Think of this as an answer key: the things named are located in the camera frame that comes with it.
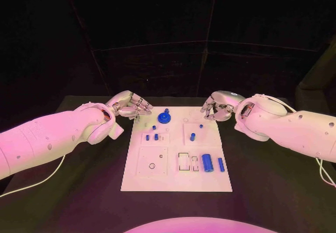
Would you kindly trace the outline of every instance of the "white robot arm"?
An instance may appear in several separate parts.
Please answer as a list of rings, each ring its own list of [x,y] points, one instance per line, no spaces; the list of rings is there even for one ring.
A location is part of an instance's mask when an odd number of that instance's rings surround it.
[[[106,136],[116,139],[122,128],[115,116],[136,121],[139,115],[151,114],[151,108],[136,94],[122,91],[106,104],[89,102],[0,133],[0,179],[57,159],[80,142],[96,144]]]
[[[336,162],[336,117],[295,111],[276,98],[255,94],[250,98],[229,91],[216,91],[207,98],[200,112],[204,118],[224,121],[234,113],[234,129],[252,139],[269,138],[295,152]]]

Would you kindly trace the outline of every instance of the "robotic hand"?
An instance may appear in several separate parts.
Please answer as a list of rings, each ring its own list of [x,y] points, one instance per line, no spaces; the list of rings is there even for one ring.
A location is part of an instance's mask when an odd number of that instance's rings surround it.
[[[204,119],[224,121],[234,113],[234,129],[252,139],[269,138],[282,147],[330,162],[336,162],[336,117],[295,111],[282,101],[255,94],[250,98],[216,91],[208,96],[200,112]]]
[[[0,179],[57,159],[87,141],[116,139],[123,129],[115,122],[121,115],[138,120],[152,106],[132,92],[119,92],[106,102],[82,104],[73,111],[43,116],[0,133]]]

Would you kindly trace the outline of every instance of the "white board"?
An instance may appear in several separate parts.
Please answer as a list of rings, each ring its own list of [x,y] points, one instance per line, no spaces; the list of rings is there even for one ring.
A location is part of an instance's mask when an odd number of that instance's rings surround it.
[[[171,120],[161,124],[157,115],[165,108]],[[133,122],[121,191],[232,192],[216,122],[203,119],[198,109],[154,107],[151,115]],[[213,172],[204,172],[203,154],[210,154]],[[224,172],[219,170],[217,158]]]

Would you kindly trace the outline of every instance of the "table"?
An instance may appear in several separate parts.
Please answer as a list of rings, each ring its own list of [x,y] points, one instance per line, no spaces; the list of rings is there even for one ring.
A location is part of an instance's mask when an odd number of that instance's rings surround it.
[[[66,96],[57,112],[109,97]],[[145,98],[154,106],[200,106],[204,98]],[[53,177],[0,199],[0,232],[119,233],[183,216],[242,221],[281,233],[336,232],[336,189],[318,177],[312,158],[258,142],[234,131],[233,117],[217,122],[232,193],[121,192],[132,121],[96,145],[80,143]],[[59,159],[17,173],[5,192],[44,179]],[[330,163],[324,168],[332,178]]]

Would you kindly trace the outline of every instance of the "black background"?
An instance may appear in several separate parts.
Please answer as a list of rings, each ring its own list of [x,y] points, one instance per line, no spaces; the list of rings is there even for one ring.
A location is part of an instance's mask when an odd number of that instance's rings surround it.
[[[334,8],[332,0],[7,2],[0,130],[53,113],[66,95],[126,89],[172,97],[265,93],[294,105],[336,32]]]

